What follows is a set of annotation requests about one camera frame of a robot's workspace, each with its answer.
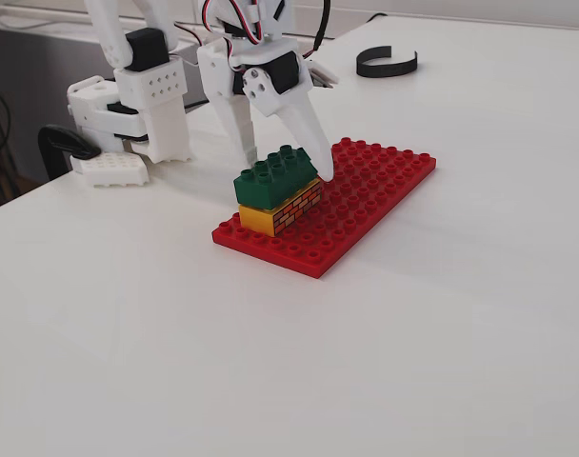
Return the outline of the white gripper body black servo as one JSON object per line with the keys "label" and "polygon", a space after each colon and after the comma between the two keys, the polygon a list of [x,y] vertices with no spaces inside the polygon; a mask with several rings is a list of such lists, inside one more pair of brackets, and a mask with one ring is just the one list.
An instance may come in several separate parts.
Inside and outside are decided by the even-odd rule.
{"label": "white gripper body black servo", "polygon": [[251,45],[245,40],[217,39],[197,50],[203,90],[211,98],[245,95],[243,75],[263,68],[278,93],[298,84],[299,69],[308,68],[295,39],[280,38]]}

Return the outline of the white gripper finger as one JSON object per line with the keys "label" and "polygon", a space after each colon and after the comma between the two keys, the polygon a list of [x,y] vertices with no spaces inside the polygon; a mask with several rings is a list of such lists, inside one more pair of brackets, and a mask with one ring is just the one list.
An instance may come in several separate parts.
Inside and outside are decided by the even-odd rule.
{"label": "white gripper finger", "polygon": [[300,68],[298,84],[283,93],[277,92],[263,68],[248,69],[243,83],[250,103],[266,117],[276,115],[306,151],[319,177],[331,181],[334,176],[331,144],[309,99],[309,91],[313,89],[309,69]]}
{"label": "white gripper finger", "polygon": [[245,95],[226,98],[215,94],[210,98],[210,103],[229,138],[230,151],[243,165],[254,165],[257,161],[257,147],[248,98]]}

